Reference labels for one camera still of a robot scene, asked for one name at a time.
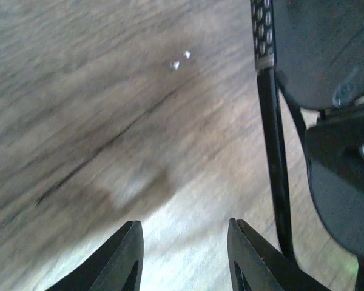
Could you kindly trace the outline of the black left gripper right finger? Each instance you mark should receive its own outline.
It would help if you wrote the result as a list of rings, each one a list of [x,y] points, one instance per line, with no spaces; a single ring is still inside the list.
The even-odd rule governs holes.
[[[242,219],[229,220],[227,235],[233,290],[327,290]]]

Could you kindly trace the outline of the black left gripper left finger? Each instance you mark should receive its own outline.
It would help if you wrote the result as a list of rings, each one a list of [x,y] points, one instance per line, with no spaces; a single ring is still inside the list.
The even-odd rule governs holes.
[[[49,287],[49,290],[139,290],[143,258],[141,222],[128,221],[80,266]]]

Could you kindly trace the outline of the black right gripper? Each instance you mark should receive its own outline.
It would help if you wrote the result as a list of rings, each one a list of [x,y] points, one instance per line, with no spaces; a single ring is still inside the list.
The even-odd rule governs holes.
[[[319,119],[305,144],[317,214],[338,245],[356,256],[355,289],[364,290],[364,107]]]

